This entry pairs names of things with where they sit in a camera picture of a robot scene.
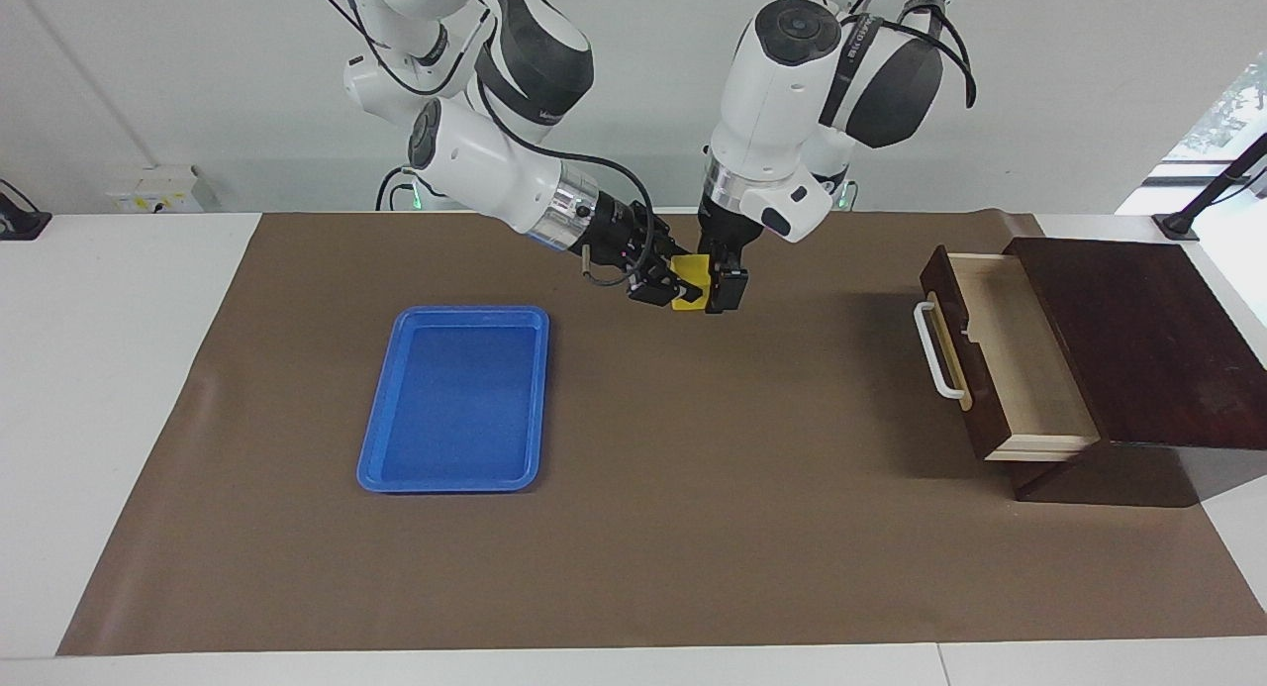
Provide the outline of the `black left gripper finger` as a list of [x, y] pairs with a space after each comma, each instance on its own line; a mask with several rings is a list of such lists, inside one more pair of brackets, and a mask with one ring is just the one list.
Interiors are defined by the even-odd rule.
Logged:
[[740, 254], [710, 257], [710, 299], [706, 302], [704, 312], [723, 314], [737, 309], [746, 288], [748, 269], [742, 266]]

